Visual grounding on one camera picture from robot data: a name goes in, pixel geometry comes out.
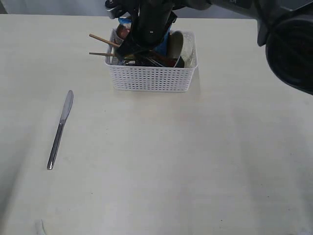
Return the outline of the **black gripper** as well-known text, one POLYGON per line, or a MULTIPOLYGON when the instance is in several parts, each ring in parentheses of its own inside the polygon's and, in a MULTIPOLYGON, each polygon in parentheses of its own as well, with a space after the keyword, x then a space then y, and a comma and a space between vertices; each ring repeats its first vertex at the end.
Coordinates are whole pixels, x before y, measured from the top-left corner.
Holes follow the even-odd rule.
POLYGON ((131 30, 116 49, 116 56, 126 56, 154 49, 164 39, 170 24, 174 7, 171 0, 120 0, 119 3, 132 18, 131 30))

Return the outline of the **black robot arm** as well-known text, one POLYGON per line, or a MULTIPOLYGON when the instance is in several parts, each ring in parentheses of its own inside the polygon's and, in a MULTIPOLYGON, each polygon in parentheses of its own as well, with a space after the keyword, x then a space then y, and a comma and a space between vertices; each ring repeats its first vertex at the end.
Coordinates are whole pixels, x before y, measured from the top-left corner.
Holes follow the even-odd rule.
POLYGON ((285 84, 313 92, 313 3, 310 0, 108 0, 110 18, 128 13, 131 30, 117 57, 151 50, 176 21, 175 10, 218 6, 257 21, 257 44, 266 48, 272 72, 285 84))

